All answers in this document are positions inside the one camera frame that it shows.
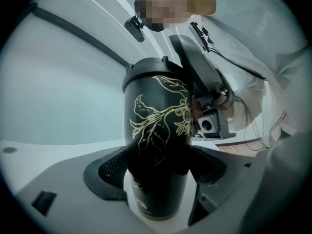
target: black cylindrical cup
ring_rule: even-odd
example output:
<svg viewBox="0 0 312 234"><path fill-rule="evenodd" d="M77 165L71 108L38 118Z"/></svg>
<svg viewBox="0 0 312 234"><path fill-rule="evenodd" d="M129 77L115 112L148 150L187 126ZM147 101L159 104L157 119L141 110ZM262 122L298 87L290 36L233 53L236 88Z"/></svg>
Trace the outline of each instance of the black cylindrical cup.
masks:
<svg viewBox="0 0 312 234"><path fill-rule="evenodd" d="M189 170L191 86L166 57L146 58L127 73L123 90L136 203L145 217L166 220L180 207Z"/></svg>

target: gold floral design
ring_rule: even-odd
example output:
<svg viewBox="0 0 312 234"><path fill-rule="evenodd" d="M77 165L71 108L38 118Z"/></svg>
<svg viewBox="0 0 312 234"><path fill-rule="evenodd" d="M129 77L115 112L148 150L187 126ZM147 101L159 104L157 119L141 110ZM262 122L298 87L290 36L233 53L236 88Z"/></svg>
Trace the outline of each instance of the gold floral design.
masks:
<svg viewBox="0 0 312 234"><path fill-rule="evenodd" d="M149 107L142 101L142 96L139 95L135 99L134 113L138 115L142 122L136 123L130 119L130 124L134 128L132 131L132 138L139 134L140 140L138 142L139 155L146 151L153 152L152 163L154 166L158 165L166 156L166 146L170 139L171 132L167 124L167 117L171 113L181 117L180 122L174 122L177 126L176 134L178 136L185 134L190 136L190 94L187 90L187 85L178 79L172 79L164 76L154 76L159 84L171 93L181 94L179 105L171 106L163 111L158 111L153 107Z"/></svg>
<svg viewBox="0 0 312 234"><path fill-rule="evenodd" d="M134 178L132 174L131 174L131 178L132 178L132 185L133 185L134 187L137 187L137 188L139 188L139 189L141 189L141 190L147 188L146 185L144 185L142 182L140 182L139 180L137 180L136 178Z"/></svg>

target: black mesh grille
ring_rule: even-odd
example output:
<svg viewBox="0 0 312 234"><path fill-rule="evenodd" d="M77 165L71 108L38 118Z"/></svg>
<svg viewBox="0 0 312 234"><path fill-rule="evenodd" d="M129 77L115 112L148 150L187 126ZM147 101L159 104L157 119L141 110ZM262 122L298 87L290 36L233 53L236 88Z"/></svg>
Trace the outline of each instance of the black mesh grille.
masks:
<svg viewBox="0 0 312 234"><path fill-rule="evenodd" d="M127 169L126 153L123 152L102 164L98 174L106 183L123 189L123 180Z"/></svg>

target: white shirt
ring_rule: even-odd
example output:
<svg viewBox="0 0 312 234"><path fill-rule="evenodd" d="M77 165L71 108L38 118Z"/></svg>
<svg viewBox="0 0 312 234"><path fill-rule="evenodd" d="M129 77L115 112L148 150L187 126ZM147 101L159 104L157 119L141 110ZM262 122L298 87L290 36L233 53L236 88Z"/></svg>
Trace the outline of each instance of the white shirt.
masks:
<svg viewBox="0 0 312 234"><path fill-rule="evenodd" d="M310 82L306 78L312 66L312 53L294 15L282 0L216 0L216 3L216 12L209 15L209 19L203 19L203 26L215 48L225 57L268 79L273 94L270 129L285 110L291 134L306 130L309 111L302 112L302 107L306 107L305 101L309 100L310 96L305 93L309 88L302 87L303 91L297 94L294 90L297 84ZM229 64L218 65L223 72L226 66ZM233 65L231 74L239 79L242 87L235 94L245 101L252 115L257 115L261 110L263 81ZM230 128L240 130L245 126L244 108L235 103Z"/></svg>

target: black clip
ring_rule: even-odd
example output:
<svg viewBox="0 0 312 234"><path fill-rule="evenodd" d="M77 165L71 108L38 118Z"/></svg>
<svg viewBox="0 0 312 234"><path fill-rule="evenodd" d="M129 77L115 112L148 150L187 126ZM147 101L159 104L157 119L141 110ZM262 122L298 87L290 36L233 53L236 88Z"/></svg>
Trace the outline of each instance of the black clip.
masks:
<svg viewBox="0 0 312 234"><path fill-rule="evenodd" d="M208 31L207 31L204 27L202 27L202 28L203 28L202 31L201 31L202 34L204 34L205 36L208 37L207 42L210 43L210 44L213 44L214 42L211 41L211 39L210 39L210 37L209 37L209 34L208 34Z"/></svg>
<svg viewBox="0 0 312 234"><path fill-rule="evenodd" d="M145 37L142 33L144 25L139 22L137 16L133 16L130 19L126 20L124 26L138 42L144 42Z"/></svg>
<svg viewBox="0 0 312 234"><path fill-rule="evenodd" d="M208 31L203 27L203 30L200 30L199 28L198 28L198 24L197 24L197 22L191 22L190 23L190 25L193 27L193 29L195 30L195 32L197 33L197 35L199 36L199 38L200 38L200 40L201 40L201 42L204 44L204 50L207 50L208 51L208 53L210 52L209 51L209 47L208 47L208 44L207 44L207 42L206 42L206 40L205 40L205 38L204 38L204 35L208 35Z"/></svg>

